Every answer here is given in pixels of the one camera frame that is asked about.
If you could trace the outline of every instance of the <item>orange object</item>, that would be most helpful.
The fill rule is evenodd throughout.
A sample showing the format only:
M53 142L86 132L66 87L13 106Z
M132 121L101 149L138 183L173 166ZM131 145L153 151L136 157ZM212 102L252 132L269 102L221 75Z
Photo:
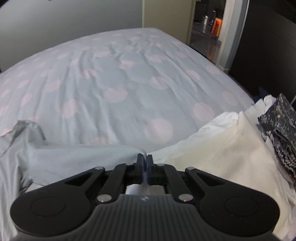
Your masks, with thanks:
M215 18L211 34L219 37L221 26L222 26L222 19Z

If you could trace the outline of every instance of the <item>dark wardrobe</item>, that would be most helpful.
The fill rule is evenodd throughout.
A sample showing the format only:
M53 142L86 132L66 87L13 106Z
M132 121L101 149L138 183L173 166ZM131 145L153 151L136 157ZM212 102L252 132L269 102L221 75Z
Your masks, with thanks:
M291 101L296 95L296 3L250 0L229 75L251 95L261 86Z

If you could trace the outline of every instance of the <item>beige cloth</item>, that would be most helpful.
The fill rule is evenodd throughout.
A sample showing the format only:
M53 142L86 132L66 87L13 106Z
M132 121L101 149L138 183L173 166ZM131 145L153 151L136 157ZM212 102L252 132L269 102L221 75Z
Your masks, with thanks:
M280 207L280 218L274 234L280 239L287 235L291 227L291 206L280 173L272 153L244 113L241 112L238 121L218 136L180 157L168 157L165 163L180 171L186 167L196 167L268 194Z

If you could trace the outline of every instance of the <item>polka dot bed sheet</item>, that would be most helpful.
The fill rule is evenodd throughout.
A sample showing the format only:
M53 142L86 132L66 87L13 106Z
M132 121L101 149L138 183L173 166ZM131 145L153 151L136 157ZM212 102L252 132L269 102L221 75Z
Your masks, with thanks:
M0 74L0 134L28 119L57 144L152 152L252 104L206 58L155 28L85 36Z

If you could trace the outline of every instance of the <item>ribbed gray surface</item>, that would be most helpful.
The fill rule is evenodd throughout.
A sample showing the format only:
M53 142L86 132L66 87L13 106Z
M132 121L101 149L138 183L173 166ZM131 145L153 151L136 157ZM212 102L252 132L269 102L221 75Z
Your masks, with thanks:
M98 205L80 228L58 237L37 238L24 234L19 241L275 241L272 235L237 238L208 226L193 205L162 196L121 195L112 204Z

